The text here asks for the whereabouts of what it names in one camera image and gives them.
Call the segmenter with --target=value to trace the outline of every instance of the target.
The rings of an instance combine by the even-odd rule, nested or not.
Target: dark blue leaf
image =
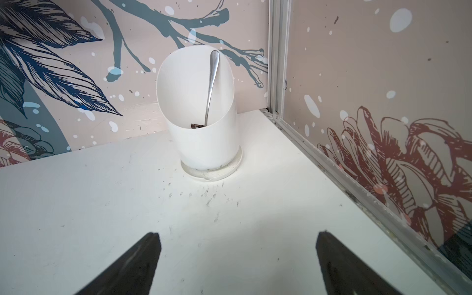
[[[2,1],[0,25],[54,48],[100,40],[50,0]]]
[[[23,84],[25,77],[8,57],[0,43],[0,98],[13,104],[23,115]]]
[[[15,66],[47,95],[76,108],[120,115],[95,82],[72,63],[32,40],[11,37],[3,42]]]

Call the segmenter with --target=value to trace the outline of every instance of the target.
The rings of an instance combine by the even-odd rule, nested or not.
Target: cup base
[[[231,175],[241,164],[243,159],[243,150],[239,147],[239,150],[236,153],[236,156],[225,166],[212,169],[212,170],[197,170],[194,168],[190,168],[185,165],[182,161],[180,161],[180,165],[182,169],[190,175],[195,180],[202,181],[202,182],[211,182],[224,179]]]

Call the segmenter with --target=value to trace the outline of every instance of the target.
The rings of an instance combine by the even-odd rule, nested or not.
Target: floral wallpaper
[[[238,111],[267,106],[264,0],[5,0],[0,167],[165,130],[157,71],[208,44],[232,64]]]
[[[472,279],[471,9],[294,0],[283,119]]]

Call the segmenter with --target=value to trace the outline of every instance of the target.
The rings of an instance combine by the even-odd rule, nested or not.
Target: white cup
[[[182,162],[197,170],[227,165],[239,149],[233,72],[219,53],[219,65],[211,95],[208,126],[204,125],[210,53],[208,45],[181,48],[171,53],[157,75],[157,100]]]

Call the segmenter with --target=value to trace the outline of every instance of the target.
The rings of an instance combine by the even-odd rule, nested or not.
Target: table surface
[[[405,295],[444,292],[259,111],[228,178],[186,176],[164,131],[0,169],[0,294],[74,294],[147,232],[151,294],[326,294],[329,231]]]

